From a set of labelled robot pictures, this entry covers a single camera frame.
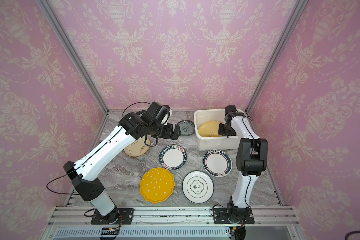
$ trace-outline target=pink wallpaper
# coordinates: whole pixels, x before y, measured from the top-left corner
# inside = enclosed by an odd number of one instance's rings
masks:
[[[0,0],[0,239],[40,238],[102,118],[36,1]]]
[[[308,2],[253,118],[306,239],[360,230],[360,0]]]
[[[108,108],[245,109],[295,0],[49,2]]]

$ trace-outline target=marble surface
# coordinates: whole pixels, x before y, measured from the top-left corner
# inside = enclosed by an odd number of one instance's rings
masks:
[[[102,141],[108,134],[112,132],[121,118],[121,112],[110,112],[100,140]],[[176,124],[180,120],[189,119],[193,121],[193,112],[176,111],[170,117],[169,123]],[[160,151],[167,145],[177,144],[187,151],[187,162],[178,170],[171,171],[175,177],[175,189],[173,194],[164,202],[153,204],[144,200],[140,194],[140,180],[143,175],[154,167],[161,167],[158,161]],[[196,134],[191,136],[180,136],[178,140],[160,139],[157,146],[150,147],[149,151],[141,156],[132,158],[127,156],[124,151],[120,152],[113,161],[111,161],[100,173],[99,179],[106,188],[107,193],[117,206],[192,206],[192,205],[214,205],[221,204],[226,206],[230,196],[235,191],[239,171],[235,168],[235,159],[237,149],[225,150],[231,157],[234,168],[224,177],[214,177],[211,179],[214,183],[214,193],[211,199],[203,204],[194,204],[189,201],[182,190],[183,178],[194,170],[205,171],[203,167],[203,156],[206,151],[199,151],[196,145]],[[76,197],[73,206],[90,206],[80,197]],[[274,189],[270,183],[268,172],[265,171],[256,181],[250,205],[279,205]]]

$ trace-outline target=white plate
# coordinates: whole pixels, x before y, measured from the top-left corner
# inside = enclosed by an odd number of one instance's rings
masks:
[[[203,157],[205,170],[215,177],[224,177],[232,170],[231,158],[221,150],[211,150]]]
[[[164,168],[176,170],[181,168],[187,161],[187,153],[185,149],[178,145],[168,145],[160,152],[158,160]]]
[[[190,172],[184,177],[183,193],[193,203],[206,202],[213,194],[212,179],[205,172]]]

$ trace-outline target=robotic arm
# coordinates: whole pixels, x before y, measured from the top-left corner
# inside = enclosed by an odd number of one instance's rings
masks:
[[[104,185],[97,178],[101,170],[119,152],[140,137],[150,135],[156,138],[156,143],[158,137],[177,140],[181,135],[179,126],[175,125],[173,128],[173,124],[167,124],[171,113],[168,105],[157,102],[153,102],[146,111],[128,113],[109,136],[86,156],[75,163],[68,161],[64,164],[64,170],[77,193],[96,208],[94,216],[98,215],[101,219],[101,223],[96,224],[115,222],[120,215],[104,190]],[[219,134],[227,137],[237,134],[241,138],[236,156],[240,176],[227,206],[228,218],[232,222],[239,222],[251,215],[249,197],[256,179],[266,169],[268,142],[254,133],[248,117],[237,112],[232,105],[225,108],[225,124],[220,124]]]
[[[233,105],[225,108],[225,124],[220,123],[219,135],[240,138],[236,155],[236,167],[240,173],[227,205],[228,218],[237,222],[250,215],[248,203],[254,183],[267,168],[268,141],[252,130],[248,116],[239,113]]]
[[[109,136],[86,156],[75,163],[68,161],[64,164],[77,193],[84,201],[89,201],[105,221],[115,221],[119,211],[97,176],[119,152],[140,137],[151,135],[156,137],[156,143],[158,137],[177,140],[181,134],[179,126],[175,125],[173,129],[173,124],[167,124],[171,114],[168,105],[157,102],[153,102],[146,111],[128,113]]]

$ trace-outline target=black mounting plate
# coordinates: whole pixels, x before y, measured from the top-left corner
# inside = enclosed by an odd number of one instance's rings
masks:
[[[130,225],[132,223],[132,219],[133,219],[133,211],[134,209],[119,209],[120,215],[123,218],[123,225]],[[120,224],[121,218],[120,217],[116,217],[118,216],[117,214],[117,209],[113,212],[110,212],[109,214],[107,214],[108,218],[104,218],[97,209],[95,209],[95,212],[93,214],[92,220],[91,220],[91,224],[92,225],[100,225],[100,224]]]
[[[254,224],[253,213],[250,208],[248,208],[248,215],[243,216],[241,219],[244,220],[244,224]],[[235,224],[228,219],[228,213],[226,208],[213,208],[213,222],[215,224]]]

